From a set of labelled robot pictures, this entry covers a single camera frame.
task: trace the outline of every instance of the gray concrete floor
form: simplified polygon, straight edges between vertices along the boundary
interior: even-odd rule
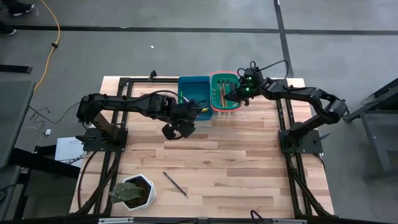
[[[32,14],[10,19],[3,11],[0,19],[18,24],[54,24],[40,1],[32,2],[37,3],[37,11]],[[61,25],[277,28],[272,0],[46,2]],[[280,5],[287,29],[398,29],[396,1],[280,0]],[[0,37],[0,63],[34,68],[30,75],[3,73],[0,78],[39,81],[56,35],[53,31],[19,30],[13,37]],[[287,41],[295,78],[346,98],[351,111],[359,108],[359,102],[371,92],[397,77],[398,36],[288,35]],[[98,92],[106,75],[148,75],[153,69],[159,75],[208,75],[248,66],[251,60],[265,66],[282,59],[278,34],[65,31],[31,106],[48,107],[49,117],[55,119],[83,95]],[[283,77],[284,66],[265,75]],[[29,119],[31,114],[29,111],[25,127],[38,126]],[[75,110],[56,125],[47,122],[43,130],[47,128],[52,129],[52,135],[43,138],[43,146],[84,132]],[[364,174],[377,172],[380,165],[361,122],[340,122],[319,130],[331,132],[323,147],[335,213],[344,218],[397,223],[398,181],[362,181]],[[33,150],[38,140],[35,131],[26,129],[21,131],[17,146]],[[65,214],[75,182],[52,175],[34,179],[27,191],[31,197],[24,216]]]

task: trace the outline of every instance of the potted plant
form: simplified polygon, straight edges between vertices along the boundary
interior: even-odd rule
[[[122,202],[129,211],[133,211],[148,207],[155,199],[156,192],[154,183],[139,174],[124,179],[123,183],[116,184],[109,195],[112,203]]]

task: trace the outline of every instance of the shoe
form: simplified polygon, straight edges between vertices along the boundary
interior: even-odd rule
[[[6,35],[14,35],[17,32],[16,29],[12,28],[11,26],[7,26],[4,23],[0,22],[0,33]]]
[[[35,8],[34,4],[18,3],[15,6],[10,7],[8,9],[8,13],[11,16],[17,17],[30,12],[34,8]]]

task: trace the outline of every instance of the pencil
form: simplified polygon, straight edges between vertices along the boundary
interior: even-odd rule
[[[176,186],[176,187],[181,191],[181,193],[183,193],[186,197],[188,197],[187,193],[185,193],[185,192],[181,189],[181,187],[178,186],[178,184],[177,184],[176,182],[174,182],[174,180],[173,180],[169,175],[166,174],[166,172],[163,171],[163,174],[174,184],[174,186]]]

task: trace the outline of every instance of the succulent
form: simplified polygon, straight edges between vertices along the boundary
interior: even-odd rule
[[[111,196],[112,203],[127,202],[135,198],[141,198],[142,190],[144,190],[142,187],[137,187],[133,183],[120,183],[114,186],[109,196]]]

